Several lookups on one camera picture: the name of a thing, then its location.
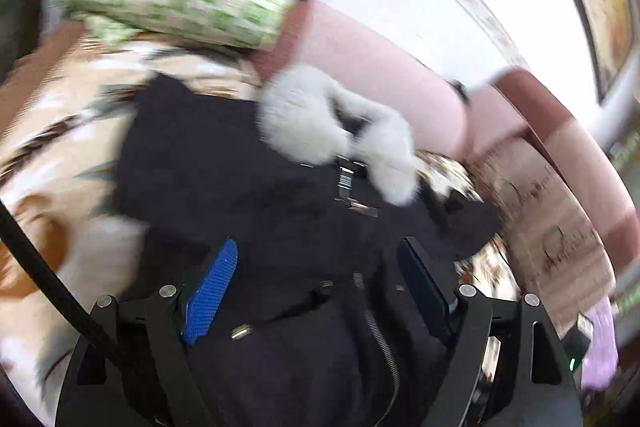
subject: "fur collar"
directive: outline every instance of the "fur collar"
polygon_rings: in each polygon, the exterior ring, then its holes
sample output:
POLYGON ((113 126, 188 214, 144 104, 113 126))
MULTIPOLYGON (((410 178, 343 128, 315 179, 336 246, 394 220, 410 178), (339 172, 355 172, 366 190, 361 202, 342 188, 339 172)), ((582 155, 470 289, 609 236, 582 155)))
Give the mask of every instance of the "fur collar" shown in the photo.
POLYGON ((417 194, 417 159, 404 118, 308 64, 287 67, 262 88, 257 120, 262 139, 293 161, 323 165, 344 156, 367 165, 369 180, 388 203, 406 205, 417 194), (353 136, 334 107, 366 125, 353 136))

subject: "silver screw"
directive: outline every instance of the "silver screw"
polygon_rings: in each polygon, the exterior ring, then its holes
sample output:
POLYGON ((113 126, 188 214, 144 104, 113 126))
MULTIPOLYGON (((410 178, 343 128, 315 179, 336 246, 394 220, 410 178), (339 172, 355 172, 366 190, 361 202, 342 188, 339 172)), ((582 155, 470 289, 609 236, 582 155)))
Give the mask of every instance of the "silver screw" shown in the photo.
POLYGON ((98 300, 95 301, 95 303, 98 305, 98 308, 106 308, 111 304, 111 301, 113 301, 111 295, 103 295, 102 297, 98 297, 98 300))
POLYGON ((176 287, 173 284, 165 284, 160 288, 160 296, 161 297, 173 297, 177 292, 176 287))
POLYGON ((533 295, 533 293, 527 293, 524 296, 524 301, 529 305, 529 306, 537 306, 538 304, 540 304, 540 299, 538 299, 537 295, 533 295))
POLYGON ((465 297, 473 297, 476 294, 476 288, 470 284, 463 284, 459 288, 460 294, 465 297))

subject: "black fabric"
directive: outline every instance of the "black fabric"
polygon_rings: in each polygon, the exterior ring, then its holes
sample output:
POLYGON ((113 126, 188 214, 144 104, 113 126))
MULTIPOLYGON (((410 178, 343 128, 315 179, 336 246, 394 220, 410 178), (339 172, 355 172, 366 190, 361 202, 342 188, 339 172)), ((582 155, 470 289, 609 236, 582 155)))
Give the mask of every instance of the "black fabric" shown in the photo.
POLYGON ((395 207, 355 178, 352 196, 379 209, 377 218, 363 216, 335 201, 335 166, 301 166, 261 142, 255 103, 195 95, 162 75, 137 101, 114 202, 151 227, 125 298, 178 283, 227 237, 236 241, 238 268, 222 305, 187 350, 203 397, 225 424, 375 425, 394 379, 373 317, 400 378, 380 425, 419 425, 446 354, 402 288, 396 246, 414 235, 452 267, 497 230, 491 206, 456 200, 449 212, 425 188, 415 203, 395 207), (461 234, 460 223, 473 232, 461 234), (243 324, 252 333, 233 340, 243 324))

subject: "blue textured pad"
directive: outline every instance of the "blue textured pad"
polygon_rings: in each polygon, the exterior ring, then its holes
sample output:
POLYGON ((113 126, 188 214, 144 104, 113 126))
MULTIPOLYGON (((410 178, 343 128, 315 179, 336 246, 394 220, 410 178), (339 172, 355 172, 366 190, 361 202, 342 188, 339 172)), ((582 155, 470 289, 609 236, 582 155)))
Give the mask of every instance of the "blue textured pad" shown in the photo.
POLYGON ((238 246, 233 239, 227 239, 187 302, 187 320, 182 337, 190 346, 209 331, 237 265, 238 246))

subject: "brown and pink striped fabric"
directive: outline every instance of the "brown and pink striped fabric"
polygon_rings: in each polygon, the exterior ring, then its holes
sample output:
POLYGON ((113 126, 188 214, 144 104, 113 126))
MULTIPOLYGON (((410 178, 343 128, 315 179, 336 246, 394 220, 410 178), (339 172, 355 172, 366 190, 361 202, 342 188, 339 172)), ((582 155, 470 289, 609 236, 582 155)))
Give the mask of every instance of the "brown and pink striped fabric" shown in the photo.
POLYGON ((640 223, 617 172, 590 134, 531 73, 501 75, 471 95, 475 162, 530 128, 600 235, 617 275, 640 255, 640 223))

